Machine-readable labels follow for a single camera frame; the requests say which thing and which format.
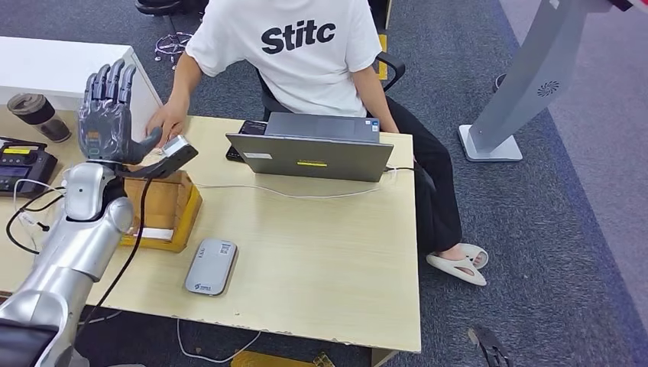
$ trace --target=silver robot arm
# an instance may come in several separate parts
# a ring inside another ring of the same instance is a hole
[[[179,136],[164,147],[159,163],[130,172],[160,140],[159,128],[142,143],[131,140],[129,108],[134,67],[104,66],[88,80],[79,111],[79,146],[88,161],[67,174],[63,208],[43,251],[23,284],[0,305],[0,367],[67,367],[81,311],[101,280],[134,208],[124,177],[167,177],[197,155]]]

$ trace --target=office chair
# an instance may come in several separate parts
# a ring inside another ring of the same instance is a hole
[[[396,57],[386,52],[380,52],[378,56],[376,56],[376,60],[386,63],[390,68],[394,69],[394,71],[396,72],[394,78],[383,87],[383,90],[386,92],[405,74],[405,63],[403,63],[403,61],[398,60]],[[262,89],[261,102],[264,105],[264,121],[270,119],[271,112],[291,113],[289,109],[282,106],[281,103],[279,103],[279,101],[277,101],[277,99],[274,98],[274,95],[272,94],[270,88],[268,88],[267,84],[261,77],[261,73],[259,73],[258,69],[257,69],[257,76],[259,77],[259,83],[261,83],[261,89]]]
[[[161,55],[170,56],[171,69],[175,70],[176,63],[192,36],[176,31],[171,21],[171,15],[184,10],[183,3],[177,0],[137,0],[135,7],[142,14],[161,16],[166,21],[169,34],[155,43],[155,60],[162,60]]]

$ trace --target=yellow sticker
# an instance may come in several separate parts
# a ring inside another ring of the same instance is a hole
[[[5,149],[3,153],[6,154],[29,154],[29,149]]]
[[[310,166],[310,167],[327,167],[328,164],[324,162],[308,162],[308,161],[298,161],[298,165],[300,166]]]

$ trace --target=robot finger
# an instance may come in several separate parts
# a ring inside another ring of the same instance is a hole
[[[129,104],[131,102],[131,88],[133,87],[133,77],[135,76],[135,65],[128,65],[121,78],[121,89],[119,90],[119,102]]]
[[[92,99],[105,99],[105,80],[108,78],[110,65],[106,64],[99,69],[95,79],[95,88],[92,91]]]
[[[86,92],[83,95],[83,107],[82,107],[84,109],[88,108],[90,106],[91,101],[92,101],[92,90],[94,89],[96,77],[97,77],[97,74],[92,73],[88,77],[88,81],[86,81]]]
[[[110,69],[106,98],[112,99],[113,102],[117,102],[117,98],[119,97],[119,76],[125,64],[123,59],[119,59],[112,64],[112,68]]]

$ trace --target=white t-shirt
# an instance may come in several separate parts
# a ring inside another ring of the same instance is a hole
[[[293,112],[358,117],[351,73],[381,51],[367,0],[212,0],[186,46],[209,76],[249,61]]]

